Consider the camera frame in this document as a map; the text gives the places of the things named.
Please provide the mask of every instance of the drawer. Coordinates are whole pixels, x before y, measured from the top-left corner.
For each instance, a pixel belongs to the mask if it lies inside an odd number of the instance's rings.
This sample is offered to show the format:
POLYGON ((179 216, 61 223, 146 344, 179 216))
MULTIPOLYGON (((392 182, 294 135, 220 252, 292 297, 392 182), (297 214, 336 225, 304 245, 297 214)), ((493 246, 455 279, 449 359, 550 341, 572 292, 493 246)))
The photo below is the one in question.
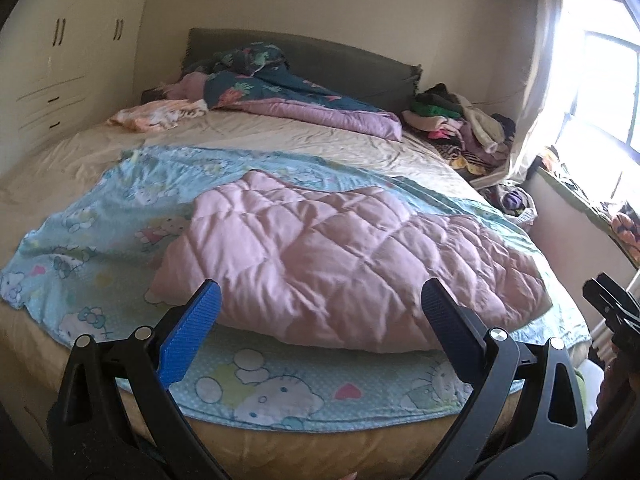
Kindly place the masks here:
POLYGON ((82 121, 83 110, 84 99, 23 124, 18 128, 20 143, 35 149, 50 140, 75 133, 74 129, 77 130, 82 121))
POLYGON ((85 97, 85 77, 71 79, 25 95, 17 101, 18 124, 31 123, 54 110, 80 102, 85 97))

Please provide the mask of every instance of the gray headboard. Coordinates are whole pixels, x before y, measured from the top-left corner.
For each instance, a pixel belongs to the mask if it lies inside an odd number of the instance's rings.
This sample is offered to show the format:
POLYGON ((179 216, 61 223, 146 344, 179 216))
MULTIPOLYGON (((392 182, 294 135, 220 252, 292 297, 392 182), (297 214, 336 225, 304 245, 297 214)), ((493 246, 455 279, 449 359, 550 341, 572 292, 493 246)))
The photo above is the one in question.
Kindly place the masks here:
POLYGON ((192 28, 182 68, 253 41, 280 47, 291 73, 396 114, 408 108, 422 73, 419 66, 332 41, 232 28, 192 28))

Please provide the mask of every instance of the beige bed sheet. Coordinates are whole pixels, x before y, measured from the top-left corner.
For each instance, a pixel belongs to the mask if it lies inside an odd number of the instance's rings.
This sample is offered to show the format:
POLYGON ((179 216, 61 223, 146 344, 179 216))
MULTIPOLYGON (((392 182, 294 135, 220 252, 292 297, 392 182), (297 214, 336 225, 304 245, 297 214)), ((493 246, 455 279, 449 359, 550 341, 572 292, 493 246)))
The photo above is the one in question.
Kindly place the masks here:
MULTIPOLYGON (((37 229, 47 216, 84 195, 120 160, 122 150, 152 144, 319 155, 389 176, 407 176, 448 196, 482 200, 435 152, 411 136, 403 142, 389 142, 293 120, 222 111, 160 134, 132 134, 101 125, 49 146, 0 180, 0 268, 27 231, 37 229)), ((14 310, 2 301, 0 343, 36 383, 47 390, 58 389, 68 350, 46 335, 24 309, 14 310)), ((574 351, 575 364, 584 360, 587 348, 581 345, 574 351)), ((508 399, 497 430, 510 420, 517 397, 508 399)), ((123 398, 134 428, 148 436, 133 397, 123 394, 123 398)), ((334 480, 357 470, 359 478, 380 480, 415 471, 454 419, 448 416, 335 434, 240 430, 193 419, 190 423, 216 459, 238 479, 334 480)))

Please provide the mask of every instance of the cabinet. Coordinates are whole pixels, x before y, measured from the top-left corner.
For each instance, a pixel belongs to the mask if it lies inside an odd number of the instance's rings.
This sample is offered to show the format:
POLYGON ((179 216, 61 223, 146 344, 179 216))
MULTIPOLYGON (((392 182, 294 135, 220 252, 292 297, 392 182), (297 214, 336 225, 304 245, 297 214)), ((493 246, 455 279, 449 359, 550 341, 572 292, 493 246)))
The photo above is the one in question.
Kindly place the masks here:
POLYGON ((132 104, 145 0, 20 0, 0 30, 0 175, 132 104))

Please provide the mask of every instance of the wardrobe handle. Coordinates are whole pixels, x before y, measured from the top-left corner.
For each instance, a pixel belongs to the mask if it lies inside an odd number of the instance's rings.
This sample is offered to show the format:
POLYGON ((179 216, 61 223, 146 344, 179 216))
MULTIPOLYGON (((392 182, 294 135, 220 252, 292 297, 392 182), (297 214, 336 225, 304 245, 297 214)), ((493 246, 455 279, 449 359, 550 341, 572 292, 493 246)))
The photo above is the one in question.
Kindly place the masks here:
POLYGON ((56 43, 58 42, 58 31, 60 30, 60 18, 58 18, 56 20, 56 33, 53 36, 53 46, 56 46, 56 43))
POLYGON ((60 31, 60 41, 58 42, 58 46, 62 45, 62 40, 65 39, 65 28, 66 28, 66 18, 62 20, 62 30, 60 31))

